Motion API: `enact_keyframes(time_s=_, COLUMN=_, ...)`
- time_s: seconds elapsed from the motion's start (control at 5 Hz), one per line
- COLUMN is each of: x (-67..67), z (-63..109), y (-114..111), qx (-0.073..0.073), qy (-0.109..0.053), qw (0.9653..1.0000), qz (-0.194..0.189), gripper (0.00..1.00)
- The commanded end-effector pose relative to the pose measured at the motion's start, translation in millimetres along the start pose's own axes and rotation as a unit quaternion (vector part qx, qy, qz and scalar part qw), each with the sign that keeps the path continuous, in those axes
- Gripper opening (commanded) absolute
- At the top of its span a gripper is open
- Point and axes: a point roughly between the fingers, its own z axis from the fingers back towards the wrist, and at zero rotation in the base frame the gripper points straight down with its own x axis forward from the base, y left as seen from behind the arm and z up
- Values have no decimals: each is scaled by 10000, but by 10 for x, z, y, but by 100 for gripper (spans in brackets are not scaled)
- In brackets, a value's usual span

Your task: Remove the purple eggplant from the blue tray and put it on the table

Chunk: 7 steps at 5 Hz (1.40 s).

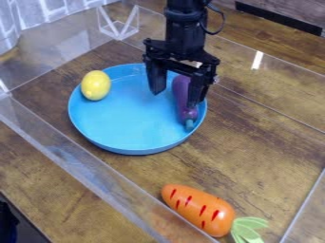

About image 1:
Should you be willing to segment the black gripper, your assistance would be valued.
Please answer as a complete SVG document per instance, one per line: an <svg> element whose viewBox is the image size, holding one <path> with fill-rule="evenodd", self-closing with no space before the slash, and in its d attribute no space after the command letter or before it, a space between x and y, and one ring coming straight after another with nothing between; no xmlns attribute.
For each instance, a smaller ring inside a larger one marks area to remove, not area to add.
<svg viewBox="0 0 325 243"><path fill-rule="evenodd" d="M150 91L154 95L166 89L166 73L172 70L190 77L187 107L199 104L214 84L219 60L205 50L209 12L206 8L166 8L164 39L144 39L143 62Z"/></svg>

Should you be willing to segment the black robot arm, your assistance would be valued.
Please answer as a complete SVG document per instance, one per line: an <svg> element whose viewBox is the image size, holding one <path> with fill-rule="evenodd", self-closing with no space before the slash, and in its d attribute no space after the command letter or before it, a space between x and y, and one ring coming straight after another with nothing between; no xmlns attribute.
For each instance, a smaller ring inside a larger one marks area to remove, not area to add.
<svg viewBox="0 0 325 243"><path fill-rule="evenodd" d="M190 77L187 107L194 107L205 100L219 65L219 59L205 50L206 35L215 35L222 30L207 30L207 9L223 16L211 0L167 0L163 10L164 40L143 40L150 90L154 95L164 91L168 70Z"/></svg>

